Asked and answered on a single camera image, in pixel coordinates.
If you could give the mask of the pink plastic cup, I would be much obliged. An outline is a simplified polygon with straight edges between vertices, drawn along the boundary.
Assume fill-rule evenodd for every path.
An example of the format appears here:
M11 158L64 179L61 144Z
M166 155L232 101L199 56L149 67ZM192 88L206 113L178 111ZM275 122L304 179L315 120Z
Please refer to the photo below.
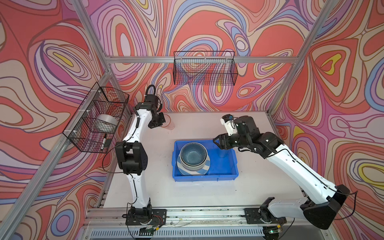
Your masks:
M163 129L172 131L175 128L175 123L168 114L164 114L165 122L161 126Z

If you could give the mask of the dark blue ceramic bowl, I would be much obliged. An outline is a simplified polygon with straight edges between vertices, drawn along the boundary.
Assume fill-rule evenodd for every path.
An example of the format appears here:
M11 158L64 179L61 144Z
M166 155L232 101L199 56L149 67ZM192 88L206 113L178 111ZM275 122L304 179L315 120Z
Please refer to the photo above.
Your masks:
M208 157L207 149L200 143L191 142L184 145L180 151L181 162L188 167L203 165Z

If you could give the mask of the blue ribbed plastic cup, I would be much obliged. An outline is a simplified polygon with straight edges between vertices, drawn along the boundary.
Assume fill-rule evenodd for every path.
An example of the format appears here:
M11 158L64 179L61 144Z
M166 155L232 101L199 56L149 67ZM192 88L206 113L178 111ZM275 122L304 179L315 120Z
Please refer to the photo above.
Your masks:
M229 153L230 153L230 150L221 150L221 149L216 150L217 158L221 158L221 159L226 158Z

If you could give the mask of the light green ceramic bowl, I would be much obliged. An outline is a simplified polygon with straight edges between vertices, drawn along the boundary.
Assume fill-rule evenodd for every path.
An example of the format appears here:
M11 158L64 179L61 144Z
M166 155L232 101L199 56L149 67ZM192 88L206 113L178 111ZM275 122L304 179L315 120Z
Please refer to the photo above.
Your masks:
M198 169L206 164L207 153L199 152L197 150L193 151L181 151L180 159L183 166L188 169Z

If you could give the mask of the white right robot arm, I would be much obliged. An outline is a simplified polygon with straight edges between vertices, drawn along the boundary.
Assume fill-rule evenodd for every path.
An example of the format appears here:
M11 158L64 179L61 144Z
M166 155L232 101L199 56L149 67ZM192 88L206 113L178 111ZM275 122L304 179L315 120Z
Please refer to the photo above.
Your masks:
M259 208L259 217L265 223L279 218L306 219L313 226L327 230L342 208L350 190L335 185L299 159L290 148L272 132L261 133L250 116L224 115L221 124L226 133L213 142L221 150L252 152L285 172L306 194L297 200L269 197Z

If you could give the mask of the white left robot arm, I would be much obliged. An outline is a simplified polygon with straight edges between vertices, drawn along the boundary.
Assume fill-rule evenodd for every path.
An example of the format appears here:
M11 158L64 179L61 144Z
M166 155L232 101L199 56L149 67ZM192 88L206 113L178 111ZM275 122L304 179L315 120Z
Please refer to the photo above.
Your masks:
M148 155L141 142L146 130L160 127L165 122L161 108L158 96L146 94L144 101L134 107L134 120L128 134L121 142L116 143L115 147L118 166L129 181L133 197L132 201L127 203L127 220L138 221L142 225L161 226L164 223L163 219L152 211L144 176Z

